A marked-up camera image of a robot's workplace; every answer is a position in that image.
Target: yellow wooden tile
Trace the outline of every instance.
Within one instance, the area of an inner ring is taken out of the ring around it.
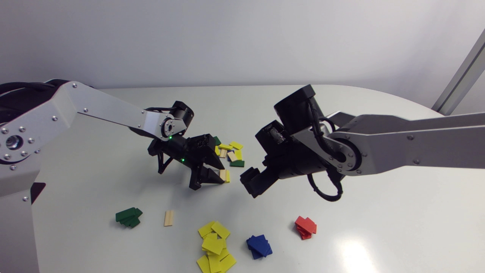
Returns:
[[[239,143],[237,143],[236,141],[233,141],[229,144],[230,146],[234,147],[236,150],[240,150],[243,148],[243,146]]]
[[[231,145],[225,145],[225,144],[219,145],[219,148],[224,149],[224,150],[232,150]]]
[[[233,265],[236,264],[236,259],[231,255],[227,255],[224,259],[221,260],[221,270],[222,272],[226,272],[231,268]]]
[[[234,154],[236,155],[236,158],[238,160],[242,160],[243,159],[243,153],[241,152],[241,150],[235,150],[234,151]]]
[[[221,271],[221,261],[219,260],[219,255],[209,254],[208,258],[210,273],[216,273]]]
[[[222,239],[226,239],[229,234],[231,234],[231,232],[227,228],[225,228],[219,221],[216,221],[211,228]]]
[[[212,225],[215,223],[215,221],[212,221],[208,224],[206,224],[205,226],[199,228],[198,232],[199,232],[199,235],[203,238],[205,235],[209,234],[210,232],[212,232]]]
[[[199,260],[197,260],[197,264],[199,265],[202,273],[210,273],[209,258],[206,255],[199,258]]]

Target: table surface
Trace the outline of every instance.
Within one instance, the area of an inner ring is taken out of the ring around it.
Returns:
[[[183,101],[195,112],[186,137],[210,133],[244,145],[245,168],[229,167],[231,183],[188,188],[190,170],[173,162],[163,175],[148,155],[150,139],[126,127],[78,115],[42,149],[37,182],[47,187],[32,206],[42,273],[199,272],[197,229],[220,221],[228,250],[247,272],[483,272],[485,170],[402,167],[346,177],[340,201],[329,203],[305,176],[277,181],[253,199],[239,182],[248,167],[264,169],[254,135],[278,119],[273,105],[301,86],[220,86],[111,89],[147,107]],[[390,114],[406,119],[439,114],[393,95],[357,87],[314,85],[324,114]],[[335,189],[314,175],[324,192]],[[129,207],[143,211],[130,229],[114,220]],[[166,210],[174,225],[163,227]],[[298,216],[318,233],[301,240]],[[273,254],[253,260],[245,240],[264,234]]]

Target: stack of blocks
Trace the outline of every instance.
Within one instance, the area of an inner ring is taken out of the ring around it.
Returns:
[[[295,224],[302,240],[311,238],[312,233],[317,234],[317,225],[308,217],[304,219],[303,217],[298,216]]]
[[[229,145],[222,144],[218,137],[215,139],[215,153],[220,158],[226,158],[231,162],[231,167],[244,167],[243,154],[241,149],[243,145],[236,141],[231,142]]]
[[[264,235],[251,236],[251,238],[246,240],[246,243],[247,248],[251,250],[251,254],[253,255],[254,260],[261,257],[266,257],[269,254],[273,254],[271,246],[268,243],[268,240],[264,237]]]
[[[142,214],[143,212],[140,209],[132,207],[116,213],[115,218],[120,224],[134,228],[140,223],[138,217]]]
[[[210,222],[199,228],[199,235],[204,239],[202,250],[207,255],[197,260],[202,273],[226,273],[236,259],[227,250],[226,238],[231,234],[221,223]]]

